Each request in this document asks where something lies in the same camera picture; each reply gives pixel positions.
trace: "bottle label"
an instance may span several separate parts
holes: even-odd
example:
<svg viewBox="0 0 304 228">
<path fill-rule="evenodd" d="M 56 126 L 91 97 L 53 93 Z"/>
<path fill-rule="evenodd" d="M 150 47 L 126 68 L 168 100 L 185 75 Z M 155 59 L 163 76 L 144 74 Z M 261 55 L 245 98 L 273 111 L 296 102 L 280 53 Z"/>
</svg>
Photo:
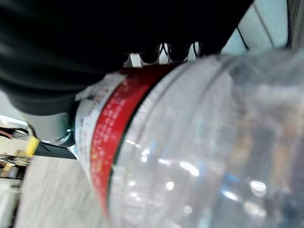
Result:
<svg viewBox="0 0 304 228">
<path fill-rule="evenodd" d="M 142 100 L 172 68 L 158 66 L 132 69 L 133 72 L 112 92 L 102 111 L 97 110 L 96 113 L 100 114 L 97 123 L 86 121 L 95 126 L 90 153 L 90 174 L 105 211 L 112 165 L 120 144 L 123 143 L 124 132 Z"/>
</svg>

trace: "clear plastic bottle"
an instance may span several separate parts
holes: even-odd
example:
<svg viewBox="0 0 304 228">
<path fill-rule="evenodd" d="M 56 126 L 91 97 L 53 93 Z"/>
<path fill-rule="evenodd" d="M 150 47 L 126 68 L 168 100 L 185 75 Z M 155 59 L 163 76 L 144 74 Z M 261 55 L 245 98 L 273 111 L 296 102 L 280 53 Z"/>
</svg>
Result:
<svg viewBox="0 0 304 228">
<path fill-rule="evenodd" d="M 303 63 L 304 52 L 212 56 L 107 76 L 120 79 L 77 114 L 91 123 L 81 153 L 109 226 L 303 226 Z"/>
</svg>

